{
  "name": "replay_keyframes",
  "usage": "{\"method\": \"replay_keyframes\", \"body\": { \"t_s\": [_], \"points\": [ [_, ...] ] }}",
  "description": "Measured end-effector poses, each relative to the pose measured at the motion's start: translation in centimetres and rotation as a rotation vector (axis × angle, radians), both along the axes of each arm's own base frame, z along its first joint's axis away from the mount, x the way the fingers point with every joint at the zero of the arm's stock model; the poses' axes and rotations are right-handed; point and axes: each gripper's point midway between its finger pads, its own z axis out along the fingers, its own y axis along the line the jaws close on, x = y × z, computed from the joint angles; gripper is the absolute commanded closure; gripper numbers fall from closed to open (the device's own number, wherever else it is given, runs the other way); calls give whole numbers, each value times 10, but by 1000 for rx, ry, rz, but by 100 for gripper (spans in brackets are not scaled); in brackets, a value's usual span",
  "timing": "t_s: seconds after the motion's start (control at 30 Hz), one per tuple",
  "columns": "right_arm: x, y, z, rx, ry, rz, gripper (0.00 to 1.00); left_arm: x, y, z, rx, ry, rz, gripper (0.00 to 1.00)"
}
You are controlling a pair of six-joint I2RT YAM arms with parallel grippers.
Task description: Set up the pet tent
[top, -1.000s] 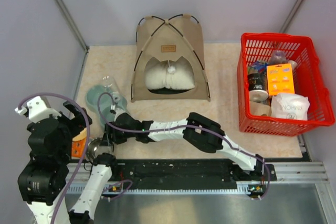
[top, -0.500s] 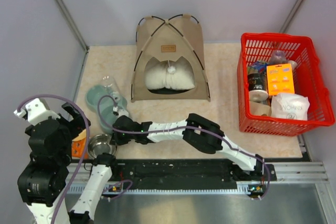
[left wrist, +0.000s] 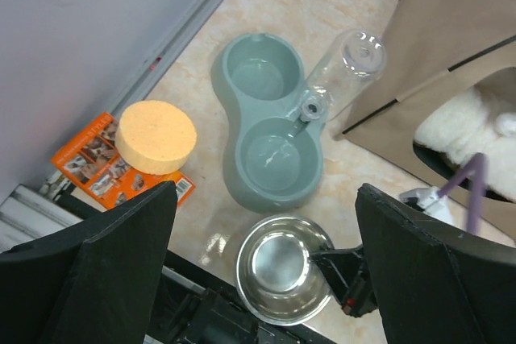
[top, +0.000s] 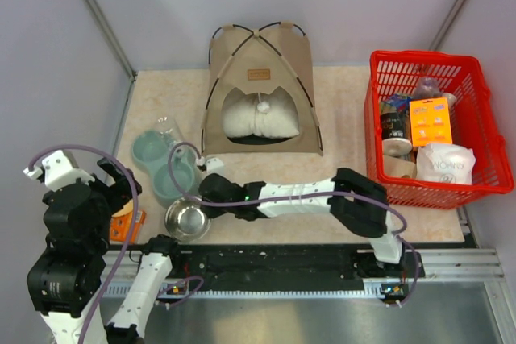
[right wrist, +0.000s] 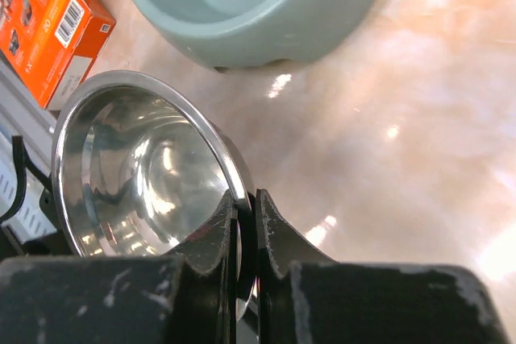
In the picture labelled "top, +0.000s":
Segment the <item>clear plastic bottle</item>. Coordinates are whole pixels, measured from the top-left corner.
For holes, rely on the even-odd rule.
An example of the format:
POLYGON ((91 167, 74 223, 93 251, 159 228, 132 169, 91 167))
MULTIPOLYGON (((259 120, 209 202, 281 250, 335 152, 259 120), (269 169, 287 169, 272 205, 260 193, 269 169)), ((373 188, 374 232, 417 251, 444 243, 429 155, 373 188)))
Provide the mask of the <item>clear plastic bottle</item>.
POLYGON ((173 116, 160 117, 156 123, 156 130, 160 133, 169 150, 172 150, 178 143, 185 141, 185 137, 173 116))

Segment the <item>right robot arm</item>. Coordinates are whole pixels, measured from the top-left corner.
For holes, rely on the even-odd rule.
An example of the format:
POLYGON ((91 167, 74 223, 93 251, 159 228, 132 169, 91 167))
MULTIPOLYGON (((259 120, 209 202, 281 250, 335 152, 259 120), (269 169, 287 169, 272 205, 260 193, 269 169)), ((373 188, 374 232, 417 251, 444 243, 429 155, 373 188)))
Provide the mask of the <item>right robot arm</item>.
POLYGON ((325 180, 301 184, 254 181, 240 186, 212 173, 201 182, 199 193, 201 209, 211 219, 225 213, 248 222, 328 213, 353 234, 369 241, 382 274, 395 276, 406 265, 386 188, 350 168, 339 168, 325 180))

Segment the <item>red plastic basket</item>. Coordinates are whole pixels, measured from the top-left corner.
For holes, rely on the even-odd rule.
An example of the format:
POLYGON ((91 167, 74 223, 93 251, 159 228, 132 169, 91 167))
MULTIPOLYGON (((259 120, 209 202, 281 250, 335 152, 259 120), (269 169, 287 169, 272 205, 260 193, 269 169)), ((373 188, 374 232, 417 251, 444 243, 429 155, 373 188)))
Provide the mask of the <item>red plastic basket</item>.
POLYGON ((395 205, 455 209, 514 189, 514 178, 490 105, 491 92, 480 62, 472 56, 429 51, 381 51, 370 56, 364 100, 366 171, 383 185, 395 205), (451 132, 454 143, 476 157, 472 184, 444 184, 387 176, 384 172, 380 103, 396 92, 412 92, 422 76, 434 77, 440 90, 453 94, 451 132))

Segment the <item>beige fabric pet tent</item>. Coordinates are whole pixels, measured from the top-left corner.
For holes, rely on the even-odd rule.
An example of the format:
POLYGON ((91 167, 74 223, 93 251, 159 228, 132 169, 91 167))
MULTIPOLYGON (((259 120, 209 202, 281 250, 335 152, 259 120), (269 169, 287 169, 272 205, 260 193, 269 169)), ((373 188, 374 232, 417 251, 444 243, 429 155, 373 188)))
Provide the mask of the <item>beige fabric pet tent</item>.
POLYGON ((315 109, 310 41, 296 23, 277 21, 258 29, 240 24, 219 27, 210 39, 209 84, 201 123, 201 153, 299 152, 323 154, 315 109), (242 143, 228 138, 222 107, 233 89, 271 94, 281 87, 293 99, 300 134, 279 141, 242 143))

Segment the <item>cream fluffy pillow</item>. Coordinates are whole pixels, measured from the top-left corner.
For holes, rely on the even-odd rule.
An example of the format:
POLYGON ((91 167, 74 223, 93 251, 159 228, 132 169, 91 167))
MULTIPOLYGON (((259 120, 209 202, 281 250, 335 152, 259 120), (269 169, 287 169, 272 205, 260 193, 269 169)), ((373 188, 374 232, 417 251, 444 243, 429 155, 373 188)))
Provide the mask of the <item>cream fluffy pillow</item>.
POLYGON ((278 87, 271 94, 261 93, 270 103, 267 114, 258 112, 257 94, 244 94, 233 89, 227 95, 221 113, 223 131, 228 138, 255 135, 267 139, 290 139, 300 134, 295 103, 284 89, 278 87))

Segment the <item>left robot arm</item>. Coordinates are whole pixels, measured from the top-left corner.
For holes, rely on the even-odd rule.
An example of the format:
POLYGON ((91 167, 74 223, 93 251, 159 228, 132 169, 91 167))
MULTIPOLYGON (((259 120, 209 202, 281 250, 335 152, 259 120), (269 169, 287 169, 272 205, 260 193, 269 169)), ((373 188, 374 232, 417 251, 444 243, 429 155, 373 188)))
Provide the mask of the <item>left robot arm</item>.
POLYGON ((27 287, 58 343, 142 343, 160 287, 181 271, 183 258, 172 238, 151 238, 123 304, 103 323, 95 299, 101 294, 110 221, 141 187, 130 172, 122 173, 107 159, 98 166, 114 178, 112 185, 79 168, 73 155, 62 150, 43 159, 34 172, 25 171, 48 188, 43 197, 46 248, 27 275, 27 287))

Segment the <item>stainless steel bowl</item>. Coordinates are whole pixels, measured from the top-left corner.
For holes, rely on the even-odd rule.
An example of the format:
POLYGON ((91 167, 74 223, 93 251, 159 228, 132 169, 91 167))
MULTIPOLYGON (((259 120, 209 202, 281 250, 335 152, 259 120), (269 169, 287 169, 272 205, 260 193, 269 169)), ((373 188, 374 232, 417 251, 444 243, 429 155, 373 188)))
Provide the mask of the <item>stainless steel bowl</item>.
POLYGON ((178 242, 193 242, 203 238, 210 228, 210 219, 200 205, 186 198, 174 201, 164 216, 164 227, 178 242))

